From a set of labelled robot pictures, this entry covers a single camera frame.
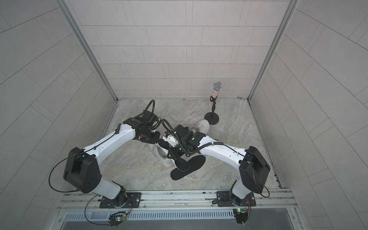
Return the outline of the white sneaker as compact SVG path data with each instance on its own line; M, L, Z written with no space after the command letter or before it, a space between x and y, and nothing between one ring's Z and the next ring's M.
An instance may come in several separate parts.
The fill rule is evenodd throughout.
M172 167L174 165L173 160L169 159L167 157L167 155L168 155L168 150L167 149L161 148L159 146L159 144L157 144L157 143L151 145L150 149L152 150L153 155L158 158L158 160L161 162L161 164L164 167L169 168L169 167Z
M210 130L210 124L206 119L202 119L195 126L189 126L188 129L193 133L200 132L207 135Z

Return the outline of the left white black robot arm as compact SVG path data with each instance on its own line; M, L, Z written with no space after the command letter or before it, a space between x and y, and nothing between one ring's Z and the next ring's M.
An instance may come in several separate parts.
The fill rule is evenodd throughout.
M135 117L119 123L115 131L85 148L73 148L66 163L63 179L84 194L94 193L112 202L114 207L127 203L126 190L123 186L103 178L100 164L124 144L138 140L156 144L160 133L156 129L161 119L153 112L145 110Z

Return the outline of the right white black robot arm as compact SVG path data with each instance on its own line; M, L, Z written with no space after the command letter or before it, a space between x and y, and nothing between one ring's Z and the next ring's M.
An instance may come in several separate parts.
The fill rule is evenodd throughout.
M250 146L247 149L229 146L219 142L198 128L178 125L167 130L158 141L159 147L166 153L176 168L171 172L173 180L180 180L200 169L206 156L221 160L240 172L240 181L235 181L223 198L234 206L251 206L253 194L262 194L270 172L270 166L260 151Z

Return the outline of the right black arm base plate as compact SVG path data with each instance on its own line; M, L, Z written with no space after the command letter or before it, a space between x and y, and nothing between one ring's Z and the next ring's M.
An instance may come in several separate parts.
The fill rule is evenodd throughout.
M219 207L251 207L256 206L254 193L249 193L244 199L240 199L237 196L230 193L230 191L217 191L216 192L216 204Z

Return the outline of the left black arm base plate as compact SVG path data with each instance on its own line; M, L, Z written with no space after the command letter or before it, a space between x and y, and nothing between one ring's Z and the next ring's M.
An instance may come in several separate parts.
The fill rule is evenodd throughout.
M99 199L100 209L127 209L127 208L138 208L140 205L142 193L140 192L125 192L119 194L115 199L108 199L103 197Z

